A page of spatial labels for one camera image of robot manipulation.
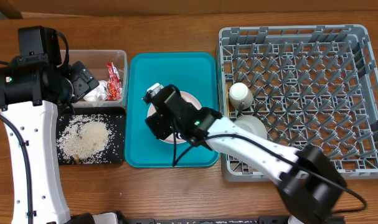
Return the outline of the white tissue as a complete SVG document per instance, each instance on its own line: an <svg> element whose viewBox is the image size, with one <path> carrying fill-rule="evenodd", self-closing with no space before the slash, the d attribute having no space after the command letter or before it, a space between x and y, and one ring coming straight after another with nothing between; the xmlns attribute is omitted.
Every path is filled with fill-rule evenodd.
<svg viewBox="0 0 378 224"><path fill-rule="evenodd" d="M107 97L107 81L100 80L99 85L83 97L85 101L105 101Z"/></svg>

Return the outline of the red snack wrapper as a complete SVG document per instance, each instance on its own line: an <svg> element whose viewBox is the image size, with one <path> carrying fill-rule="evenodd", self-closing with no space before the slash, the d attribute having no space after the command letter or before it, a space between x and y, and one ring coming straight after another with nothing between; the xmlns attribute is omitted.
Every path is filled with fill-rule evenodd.
<svg viewBox="0 0 378 224"><path fill-rule="evenodd" d="M107 63L109 79L107 82L107 100L115 101L121 99L122 85L118 69L112 62Z"/></svg>

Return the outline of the pink plate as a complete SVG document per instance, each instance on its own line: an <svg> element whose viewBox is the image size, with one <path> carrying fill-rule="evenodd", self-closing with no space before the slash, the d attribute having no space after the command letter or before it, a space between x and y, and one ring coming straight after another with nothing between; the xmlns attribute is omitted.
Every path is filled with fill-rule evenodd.
<svg viewBox="0 0 378 224"><path fill-rule="evenodd" d="M194 107L197 108L197 109L201 109L202 108L202 105L200 104L200 102L197 100L196 97L194 97L193 95L191 95L190 93L185 92L185 91L180 91L180 93L181 93L182 98L186 102L189 102L189 103L193 104ZM150 117L151 115L155 114L155 112L156 112L155 107L152 104L150 104L149 110L148 110L148 113L147 113L147 117ZM174 140L173 140L173 134L170 134L166 139L161 140L161 141L165 142L165 143L168 143L168 144L172 144L174 142ZM185 142L186 141L183 140L180 137L180 134L178 134L177 137L176 137L176 143L177 144L182 144L182 143L185 143Z"/></svg>

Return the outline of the wooden chopstick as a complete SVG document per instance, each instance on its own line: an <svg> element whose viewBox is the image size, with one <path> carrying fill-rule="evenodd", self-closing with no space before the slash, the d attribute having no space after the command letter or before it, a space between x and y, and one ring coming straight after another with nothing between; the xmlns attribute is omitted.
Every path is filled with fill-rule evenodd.
<svg viewBox="0 0 378 224"><path fill-rule="evenodd" d="M225 84L226 90L226 110L227 110L227 117L230 119L230 106L229 106L229 87L228 84Z"/></svg>

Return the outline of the white cup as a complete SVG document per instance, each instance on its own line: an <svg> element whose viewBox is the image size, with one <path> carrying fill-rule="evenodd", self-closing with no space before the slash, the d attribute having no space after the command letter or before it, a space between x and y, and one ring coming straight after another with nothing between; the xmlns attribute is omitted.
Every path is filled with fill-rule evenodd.
<svg viewBox="0 0 378 224"><path fill-rule="evenodd" d="M243 103L243 109L247 109L253 103L253 95L248 86L244 83L235 83L229 89L230 104L239 109Z"/></svg>

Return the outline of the grey bowl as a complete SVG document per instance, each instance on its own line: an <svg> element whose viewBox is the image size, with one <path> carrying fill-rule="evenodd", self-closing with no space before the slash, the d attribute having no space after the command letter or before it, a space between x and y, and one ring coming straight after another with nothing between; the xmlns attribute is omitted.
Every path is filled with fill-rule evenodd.
<svg viewBox="0 0 378 224"><path fill-rule="evenodd" d="M234 121L234 123L238 127L256 136L259 136L263 139L267 139L267 130L266 130L265 125L258 118L254 116L250 116L250 115L240 116Z"/></svg>

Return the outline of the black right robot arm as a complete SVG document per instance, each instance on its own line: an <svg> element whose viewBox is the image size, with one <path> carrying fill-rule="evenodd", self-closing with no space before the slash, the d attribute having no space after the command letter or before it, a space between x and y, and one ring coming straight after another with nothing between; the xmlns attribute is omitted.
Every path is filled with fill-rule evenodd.
<svg viewBox="0 0 378 224"><path fill-rule="evenodd" d="M158 139L177 131L190 145L233 156L277 186L289 223L327 223L346 182L314 145L299 150L256 136L216 110L185 108L155 112L145 123Z"/></svg>

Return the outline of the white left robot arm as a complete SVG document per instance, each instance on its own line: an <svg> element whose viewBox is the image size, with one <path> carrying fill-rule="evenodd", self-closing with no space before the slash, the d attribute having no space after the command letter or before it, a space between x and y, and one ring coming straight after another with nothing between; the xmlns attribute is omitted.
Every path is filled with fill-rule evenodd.
<svg viewBox="0 0 378 224"><path fill-rule="evenodd" d="M56 125L60 105L76 101L81 70L68 58L27 56L0 67L0 120L5 124L14 184L13 223L94 223L72 216L60 181Z"/></svg>

